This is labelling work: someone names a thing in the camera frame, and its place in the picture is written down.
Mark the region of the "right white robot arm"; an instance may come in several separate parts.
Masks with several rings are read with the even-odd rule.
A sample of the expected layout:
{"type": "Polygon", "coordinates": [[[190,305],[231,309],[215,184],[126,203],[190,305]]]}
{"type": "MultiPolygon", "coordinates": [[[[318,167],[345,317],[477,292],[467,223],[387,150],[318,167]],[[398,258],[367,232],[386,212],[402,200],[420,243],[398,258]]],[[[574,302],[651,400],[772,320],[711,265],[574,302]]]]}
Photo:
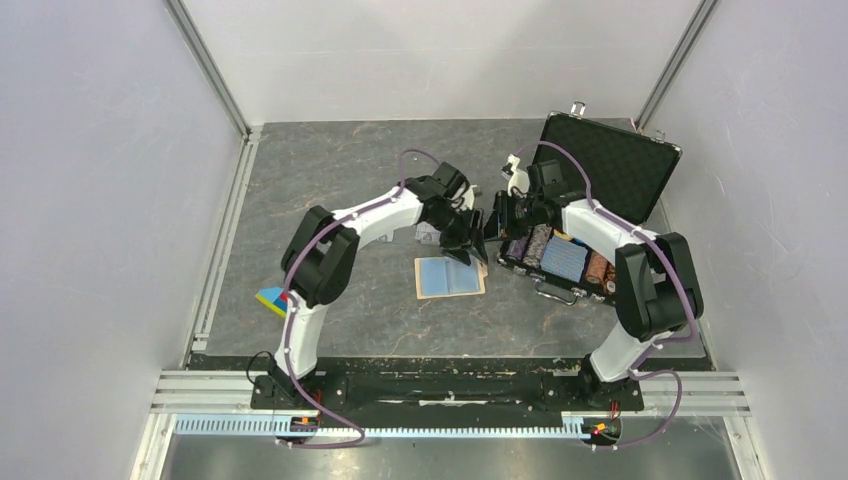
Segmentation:
{"type": "Polygon", "coordinates": [[[702,314],[687,240],[629,223],[603,207],[590,189],[570,190],[556,160],[522,168],[519,158],[510,155],[502,175],[507,186],[495,196],[483,228],[485,240],[517,240],[547,225],[581,241],[615,268],[618,322],[589,354],[577,382],[580,400],[602,408],[617,396],[617,382],[635,378],[650,350],[672,342],[683,327],[693,328],[702,314]]]}

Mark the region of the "clear acrylic card stand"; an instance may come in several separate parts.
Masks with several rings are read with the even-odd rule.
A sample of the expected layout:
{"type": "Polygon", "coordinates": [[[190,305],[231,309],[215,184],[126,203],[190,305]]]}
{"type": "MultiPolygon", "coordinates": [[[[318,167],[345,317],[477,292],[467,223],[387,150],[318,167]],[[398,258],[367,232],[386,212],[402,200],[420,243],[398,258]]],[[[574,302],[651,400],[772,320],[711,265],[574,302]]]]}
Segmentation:
{"type": "Polygon", "coordinates": [[[418,245],[422,245],[421,243],[416,241],[415,238],[414,238],[415,228],[416,228],[417,225],[409,226],[409,227],[402,227],[402,228],[398,228],[398,229],[393,230],[395,232],[395,239],[391,244],[398,244],[398,245],[418,244],[418,245]]]}

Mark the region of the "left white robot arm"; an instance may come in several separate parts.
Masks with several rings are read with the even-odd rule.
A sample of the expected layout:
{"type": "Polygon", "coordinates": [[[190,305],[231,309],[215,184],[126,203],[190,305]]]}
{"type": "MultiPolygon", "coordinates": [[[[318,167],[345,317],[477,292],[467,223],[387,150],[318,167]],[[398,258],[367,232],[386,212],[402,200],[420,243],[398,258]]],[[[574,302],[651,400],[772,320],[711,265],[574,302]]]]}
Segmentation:
{"type": "Polygon", "coordinates": [[[285,319],[274,357],[283,374],[275,392],[290,407],[314,394],[307,375],[317,365],[317,344],[328,307],[348,287],[358,252],[397,229],[426,223],[439,234],[440,251],[465,265],[488,261],[484,212],[475,187],[448,163],[430,175],[403,179],[386,193],[346,209],[310,208],[281,258],[283,285],[271,304],[285,319]]]}

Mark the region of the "tan leather card holder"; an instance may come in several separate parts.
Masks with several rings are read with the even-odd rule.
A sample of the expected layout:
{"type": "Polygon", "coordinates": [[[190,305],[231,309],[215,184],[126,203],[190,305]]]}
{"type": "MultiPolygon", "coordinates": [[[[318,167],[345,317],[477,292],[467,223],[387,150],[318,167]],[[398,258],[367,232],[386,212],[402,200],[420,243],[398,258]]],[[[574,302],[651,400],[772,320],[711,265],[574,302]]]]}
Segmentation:
{"type": "Polygon", "coordinates": [[[487,267],[473,259],[469,265],[449,257],[414,260],[416,297],[419,300],[483,295],[487,267]]]}

